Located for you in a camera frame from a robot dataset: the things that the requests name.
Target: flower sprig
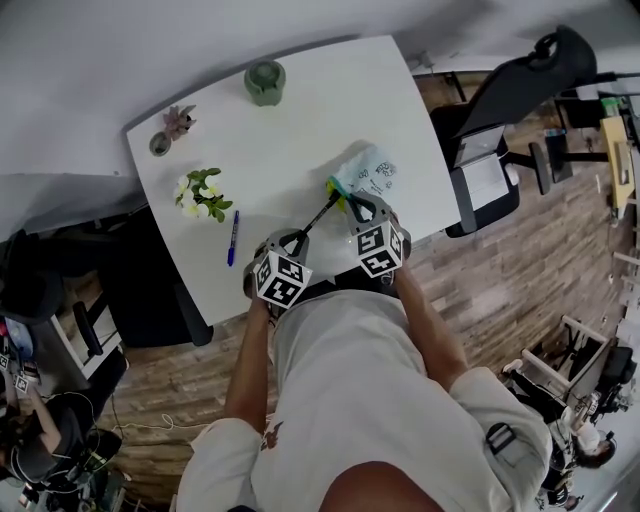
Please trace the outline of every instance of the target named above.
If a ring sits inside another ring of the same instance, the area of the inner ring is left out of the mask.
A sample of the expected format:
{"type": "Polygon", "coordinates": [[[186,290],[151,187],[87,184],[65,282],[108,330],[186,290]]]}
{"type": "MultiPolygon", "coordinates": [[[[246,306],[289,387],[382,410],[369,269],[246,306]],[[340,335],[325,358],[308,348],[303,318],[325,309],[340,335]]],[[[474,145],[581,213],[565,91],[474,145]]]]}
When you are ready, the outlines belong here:
{"type": "Polygon", "coordinates": [[[233,201],[226,201],[220,192],[216,176],[222,171],[217,168],[191,171],[178,180],[174,191],[176,206],[182,208],[186,217],[215,217],[224,221],[224,212],[233,201]]]}

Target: desk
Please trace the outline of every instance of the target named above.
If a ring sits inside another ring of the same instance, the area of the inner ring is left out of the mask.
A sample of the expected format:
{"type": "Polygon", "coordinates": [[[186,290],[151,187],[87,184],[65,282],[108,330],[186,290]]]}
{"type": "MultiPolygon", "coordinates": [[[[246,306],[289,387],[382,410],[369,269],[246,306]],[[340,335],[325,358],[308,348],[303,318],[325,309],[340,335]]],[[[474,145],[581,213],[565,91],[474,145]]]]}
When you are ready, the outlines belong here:
{"type": "Polygon", "coordinates": [[[627,163],[628,183],[622,184],[620,180],[621,173],[621,150],[626,153],[626,157],[630,160],[627,131],[624,126],[622,117],[606,117],[600,121],[602,133],[607,143],[607,155],[609,157],[609,166],[611,168],[611,187],[613,189],[613,207],[619,211],[618,216],[622,217],[624,209],[627,205],[629,196],[635,192],[635,180],[633,169],[630,169],[630,161],[627,163]]]}
{"type": "MultiPolygon", "coordinates": [[[[302,228],[327,200],[336,157],[358,141],[378,145],[398,167],[385,199],[417,241],[460,220],[449,172],[431,120],[389,36],[316,48],[279,59],[287,73],[282,102],[251,102],[243,73],[178,101],[196,105],[197,123],[164,157],[149,152],[162,130],[158,112],[127,132],[131,152],[160,233],[209,325],[241,314],[249,301],[242,270],[273,231],[302,228]],[[234,201],[224,223],[188,219],[172,197],[192,169],[219,167],[234,201]],[[236,261],[227,266],[233,209],[240,210],[236,261]]],[[[357,262],[344,214],[331,210],[310,233],[307,266],[333,276],[357,262]]]]}

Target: white flower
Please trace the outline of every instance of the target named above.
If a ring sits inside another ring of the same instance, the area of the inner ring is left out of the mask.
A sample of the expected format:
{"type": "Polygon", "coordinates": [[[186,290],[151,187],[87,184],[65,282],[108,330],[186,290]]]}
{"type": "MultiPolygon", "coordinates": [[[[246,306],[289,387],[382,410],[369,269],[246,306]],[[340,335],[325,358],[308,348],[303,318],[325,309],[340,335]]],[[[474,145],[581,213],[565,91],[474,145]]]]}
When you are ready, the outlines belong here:
{"type": "Polygon", "coordinates": [[[173,197],[176,199],[185,193],[186,190],[189,190],[189,178],[186,176],[180,176],[178,180],[178,186],[173,191],[173,197]]]}
{"type": "Polygon", "coordinates": [[[211,199],[214,196],[218,195],[220,191],[217,184],[215,176],[207,176],[204,180],[204,185],[206,188],[200,187],[200,195],[202,197],[206,197],[207,199],[211,199]]]}
{"type": "Polygon", "coordinates": [[[209,208],[204,204],[198,204],[193,199],[193,192],[190,190],[185,191],[184,197],[181,201],[182,215],[185,217],[199,218],[207,217],[209,215],[209,208]]]}

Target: wooden floor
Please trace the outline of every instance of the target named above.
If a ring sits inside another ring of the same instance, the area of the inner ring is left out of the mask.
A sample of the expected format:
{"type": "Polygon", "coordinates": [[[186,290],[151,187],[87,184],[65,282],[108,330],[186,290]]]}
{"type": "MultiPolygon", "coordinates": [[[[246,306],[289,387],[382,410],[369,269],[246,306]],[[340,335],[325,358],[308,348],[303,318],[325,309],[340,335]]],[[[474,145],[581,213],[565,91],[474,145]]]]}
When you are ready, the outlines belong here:
{"type": "MultiPolygon", "coordinates": [[[[461,77],[468,96],[481,78],[461,77]]],[[[418,84],[429,109],[459,101],[455,89],[441,78],[418,84]]],[[[542,127],[557,123],[553,109],[541,108],[509,127],[510,149],[525,152],[529,142],[543,141],[542,127]]],[[[596,132],[571,133],[571,148],[584,150],[587,137],[597,151],[596,132]]],[[[513,214],[474,235],[449,239],[438,233],[414,248],[411,268],[426,297],[464,340],[473,365],[497,371],[525,347],[541,341],[555,344],[563,335],[563,314],[613,334],[622,313],[617,304],[622,267],[611,253],[631,247],[631,213],[610,228],[607,164],[574,168],[572,179],[554,185],[544,197],[533,172],[520,168],[521,205],[513,214]],[[616,276],[613,284],[611,273],[616,276]]],[[[131,368],[115,395],[119,421],[160,425],[161,415],[170,414],[180,425],[195,425],[219,418],[243,325],[243,318],[227,322],[206,347],[127,350],[131,368]]],[[[273,386],[270,401],[273,409],[273,386]]],[[[115,425],[110,410],[100,423],[115,425]]],[[[152,507],[168,503],[191,456],[189,442],[198,432],[126,428],[116,462],[132,478],[131,496],[152,507]]]]}

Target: yellow object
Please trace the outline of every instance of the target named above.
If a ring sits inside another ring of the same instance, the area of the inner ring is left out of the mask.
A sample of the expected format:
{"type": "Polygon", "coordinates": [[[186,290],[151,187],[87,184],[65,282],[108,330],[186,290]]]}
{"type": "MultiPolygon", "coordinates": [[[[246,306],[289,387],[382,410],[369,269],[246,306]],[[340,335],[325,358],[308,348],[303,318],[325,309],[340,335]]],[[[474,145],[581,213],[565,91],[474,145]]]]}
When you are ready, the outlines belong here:
{"type": "Polygon", "coordinates": [[[609,155],[613,207],[621,209],[626,206],[629,196],[634,193],[636,188],[627,132],[620,116],[602,119],[600,125],[607,143],[607,155],[609,155]]]}

